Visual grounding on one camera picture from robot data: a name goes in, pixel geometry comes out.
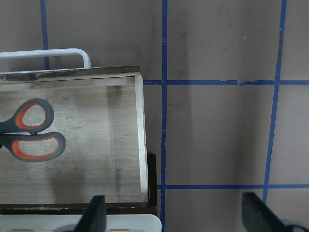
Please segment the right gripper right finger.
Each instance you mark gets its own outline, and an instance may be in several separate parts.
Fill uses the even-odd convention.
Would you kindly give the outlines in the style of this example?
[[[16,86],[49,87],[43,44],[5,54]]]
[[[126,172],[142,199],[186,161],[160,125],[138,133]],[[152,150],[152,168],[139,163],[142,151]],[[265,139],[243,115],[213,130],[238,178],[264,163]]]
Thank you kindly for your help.
[[[242,195],[242,224],[247,232],[289,232],[254,192]]]

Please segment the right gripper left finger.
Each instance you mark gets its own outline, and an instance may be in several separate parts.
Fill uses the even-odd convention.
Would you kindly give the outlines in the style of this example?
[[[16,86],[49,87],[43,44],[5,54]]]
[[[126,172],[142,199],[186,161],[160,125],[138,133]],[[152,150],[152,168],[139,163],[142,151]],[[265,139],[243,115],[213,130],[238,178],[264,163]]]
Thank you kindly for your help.
[[[107,226],[105,196],[94,196],[74,232],[104,232]]]

